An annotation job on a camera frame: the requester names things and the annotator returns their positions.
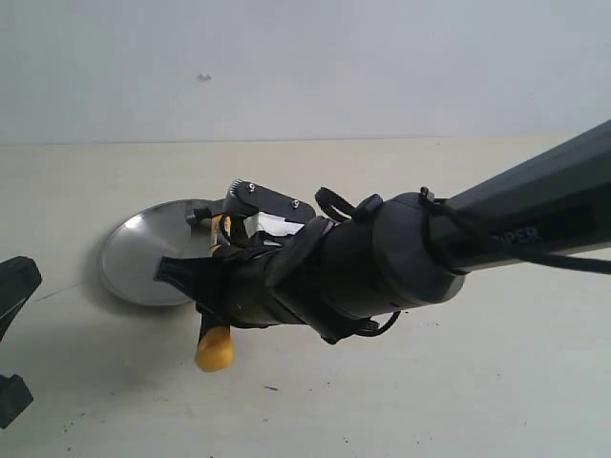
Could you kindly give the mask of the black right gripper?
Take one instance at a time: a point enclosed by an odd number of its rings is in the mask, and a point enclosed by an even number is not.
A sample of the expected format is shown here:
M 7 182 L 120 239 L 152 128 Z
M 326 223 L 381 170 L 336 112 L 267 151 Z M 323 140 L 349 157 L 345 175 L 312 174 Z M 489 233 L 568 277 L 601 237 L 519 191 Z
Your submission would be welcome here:
M 215 215 L 211 219 L 210 255 L 162 257 L 154 281 L 193 299 L 202 327 L 213 324 L 266 328 L 280 324 L 334 327 L 334 309 L 322 292 L 320 246 L 334 223 L 315 217 L 296 233 L 280 237 L 246 227 L 253 215 Z

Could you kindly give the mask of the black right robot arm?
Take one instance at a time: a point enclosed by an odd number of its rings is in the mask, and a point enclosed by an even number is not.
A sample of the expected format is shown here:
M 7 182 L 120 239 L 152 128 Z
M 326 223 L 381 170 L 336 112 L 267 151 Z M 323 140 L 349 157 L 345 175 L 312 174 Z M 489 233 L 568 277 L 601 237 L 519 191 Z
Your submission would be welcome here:
M 270 210 L 287 219 L 288 197 L 257 199 L 234 183 L 223 204 L 197 212 L 213 239 L 204 258 L 164 257 L 155 278 L 185 294 L 216 326 L 306 325 L 329 344 L 386 331 L 404 310 L 450 300 L 466 276 L 528 262 L 608 274 L 589 252 L 610 243 L 610 126 L 578 135 L 452 198 L 428 188 L 351 205 L 327 188 L 321 214 L 290 234 L 251 235 Z

